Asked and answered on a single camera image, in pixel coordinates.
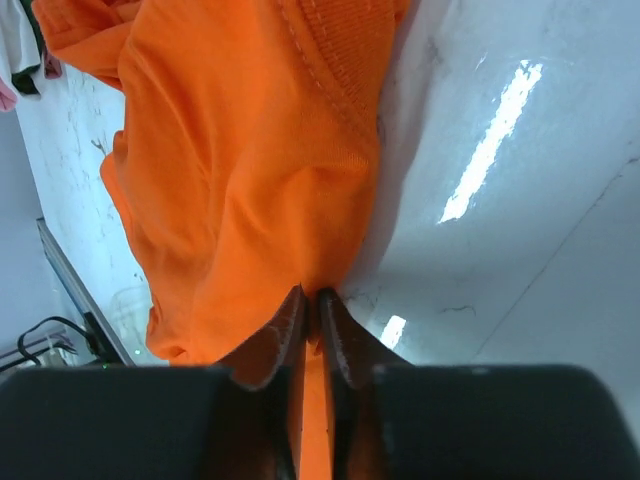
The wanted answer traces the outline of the orange t shirt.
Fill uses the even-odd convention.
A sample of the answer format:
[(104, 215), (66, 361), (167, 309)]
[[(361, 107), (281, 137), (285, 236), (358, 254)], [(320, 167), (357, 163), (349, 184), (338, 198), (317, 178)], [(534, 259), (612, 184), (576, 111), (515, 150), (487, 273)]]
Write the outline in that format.
[(405, 1), (37, 1), (49, 50), (119, 90), (101, 177), (166, 367), (220, 361), (306, 297), (299, 474), (331, 473), (318, 295), (375, 198), (378, 104)]

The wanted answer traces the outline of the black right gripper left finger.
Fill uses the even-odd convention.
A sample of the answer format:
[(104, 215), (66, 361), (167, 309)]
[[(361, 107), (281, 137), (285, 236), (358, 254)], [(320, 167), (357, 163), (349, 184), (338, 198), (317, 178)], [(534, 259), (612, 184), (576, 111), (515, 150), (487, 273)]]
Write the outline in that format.
[(306, 297), (206, 367), (30, 368), (1, 385), (5, 479), (294, 479)]

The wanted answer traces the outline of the stack of folded shirts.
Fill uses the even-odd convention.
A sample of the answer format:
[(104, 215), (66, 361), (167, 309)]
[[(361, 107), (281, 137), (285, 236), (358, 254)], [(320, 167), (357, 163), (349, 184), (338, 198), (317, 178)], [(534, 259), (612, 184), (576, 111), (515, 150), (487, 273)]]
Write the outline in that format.
[(32, 1), (1, 1), (1, 111), (20, 99), (39, 100), (63, 68), (47, 49)]

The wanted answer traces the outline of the left aluminium corner rail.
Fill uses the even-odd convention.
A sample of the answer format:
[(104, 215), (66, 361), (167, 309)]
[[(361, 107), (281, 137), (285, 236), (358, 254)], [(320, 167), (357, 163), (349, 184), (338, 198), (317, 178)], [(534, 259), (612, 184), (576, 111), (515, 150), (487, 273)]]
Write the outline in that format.
[(134, 366), (135, 363), (123, 343), (102, 313), (89, 290), (51, 233), (44, 218), (36, 220), (44, 254), (82, 318), (82, 326), (89, 334), (89, 345), (105, 363)]

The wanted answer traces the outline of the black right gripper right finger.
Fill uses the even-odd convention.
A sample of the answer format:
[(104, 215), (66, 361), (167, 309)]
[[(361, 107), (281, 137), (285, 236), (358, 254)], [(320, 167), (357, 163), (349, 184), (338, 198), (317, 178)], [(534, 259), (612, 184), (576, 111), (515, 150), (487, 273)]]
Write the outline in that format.
[(635, 479), (610, 390), (571, 365), (414, 365), (318, 295), (336, 479)]

